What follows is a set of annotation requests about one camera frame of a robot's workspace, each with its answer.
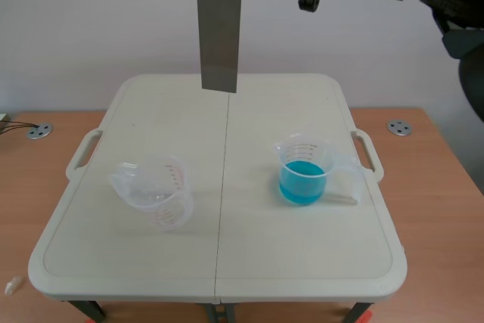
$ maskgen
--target plastic measuring cup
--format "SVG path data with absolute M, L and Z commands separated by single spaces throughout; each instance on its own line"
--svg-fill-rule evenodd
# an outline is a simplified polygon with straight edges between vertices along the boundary
M 275 150 L 281 163 L 279 188 L 288 200 L 300 205 L 314 203 L 328 183 L 332 195 L 346 195 L 356 202 L 361 199 L 361 165 L 337 153 L 329 142 L 295 134 L 275 144 Z M 346 174 L 346 183 L 336 183 L 337 171 Z
M 194 201 L 183 163 L 176 157 L 153 157 L 136 165 L 121 163 L 109 176 L 117 194 L 169 231 L 188 221 Z

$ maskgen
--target small white object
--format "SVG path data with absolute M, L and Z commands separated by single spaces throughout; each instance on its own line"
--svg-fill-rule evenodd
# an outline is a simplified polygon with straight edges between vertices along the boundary
M 186 170 L 176 157 L 152 157 L 140 165 L 121 163 L 109 180 L 129 206 L 148 214 L 165 231 L 182 226 L 194 210 Z
M 5 287 L 5 295 L 12 295 L 16 289 L 23 283 L 23 276 L 17 275 L 11 281 L 7 283 Z

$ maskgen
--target wooden table surface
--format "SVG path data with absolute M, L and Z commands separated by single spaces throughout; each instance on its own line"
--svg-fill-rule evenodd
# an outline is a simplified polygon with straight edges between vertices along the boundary
M 375 304 L 371 323 L 484 321 L 484 197 L 420 109 L 357 109 L 357 127 L 372 138 L 385 169 L 380 184 L 405 248 L 408 277 L 390 300 Z M 26 278 L 0 297 L 1 323 L 82 323 L 68 303 L 43 297 L 28 282 L 29 256 L 67 186 L 65 169 L 82 137 L 104 113 L 24 113 L 17 121 L 49 122 L 54 131 L 31 141 L 26 130 L 0 135 L 0 284 Z M 386 130 L 404 119 L 407 137 Z M 107 322 L 206 322 L 195 304 L 102 303 Z M 348 304 L 247 303 L 238 323 L 336 323 Z

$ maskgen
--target black cable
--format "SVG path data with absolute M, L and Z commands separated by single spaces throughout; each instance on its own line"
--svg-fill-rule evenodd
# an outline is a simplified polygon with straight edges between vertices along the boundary
M 0 129 L 0 135 L 5 134 L 6 132 L 10 132 L 11 130 L 22 129 L 22 128 L 32 128 L 32 126 L 31 125 L 6 126 Z
M 39 126 L 37 124 L 33 123 L 25 123 L 23 121 L 10 121 L 10 120 L 3 120 L 3 123 L 10 123 L 10 124 L 21 124 L 21 125 L 29 125 L 38 128 Z

